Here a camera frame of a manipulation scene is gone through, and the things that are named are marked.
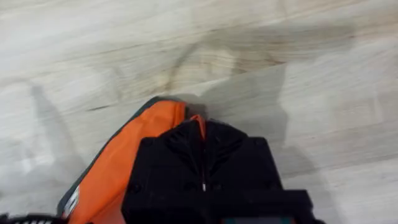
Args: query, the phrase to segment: orange fabric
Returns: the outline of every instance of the orange fabric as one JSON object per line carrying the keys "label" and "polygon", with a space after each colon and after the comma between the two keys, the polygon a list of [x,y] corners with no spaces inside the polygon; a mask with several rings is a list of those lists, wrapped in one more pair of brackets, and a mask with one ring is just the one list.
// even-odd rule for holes
{"label": "orange fabric", "polygon": [[[97,220],[95,224],[124,223],[121,202],[141,139],[159,136],[180,124],[184,117],[185,103],[159,101],[125,125],[80,183],[78,204],[69,223],[83,224],[93,219]],[[111,207],[117,209],[108,213]]]}

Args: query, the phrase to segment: orange bag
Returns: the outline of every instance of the orange bag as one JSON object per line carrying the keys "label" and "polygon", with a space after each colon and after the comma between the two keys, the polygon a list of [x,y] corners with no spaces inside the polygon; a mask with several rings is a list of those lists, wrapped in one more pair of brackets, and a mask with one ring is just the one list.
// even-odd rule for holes
{"label": "orange bag", "polygon": [[185,119],[185,103],[155,97],[119,129],[58,204],[71,224],[124,223],[121,203],[142,138],[157,137]]}

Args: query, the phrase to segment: light wood grain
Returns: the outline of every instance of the light wood grain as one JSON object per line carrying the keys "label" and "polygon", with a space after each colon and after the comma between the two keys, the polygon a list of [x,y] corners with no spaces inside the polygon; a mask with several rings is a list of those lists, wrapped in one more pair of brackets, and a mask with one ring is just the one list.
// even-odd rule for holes
{"label": "light wood grain", "polygon": [[0,0],[0,210],[54,212],[175,95],[267,138],[327,223],[397,223],[397,71],[396,0]]}

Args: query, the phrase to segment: wooden floor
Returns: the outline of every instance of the wooden floor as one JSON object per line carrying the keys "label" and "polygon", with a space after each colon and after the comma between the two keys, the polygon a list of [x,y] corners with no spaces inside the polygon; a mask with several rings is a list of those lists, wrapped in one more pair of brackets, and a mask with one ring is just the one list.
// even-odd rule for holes
{"label": "wooden floor", "polygon": [[0,0],[0,211],[55,212],[154,95],[267,138],[327,223],[398,223],[398,1]]}

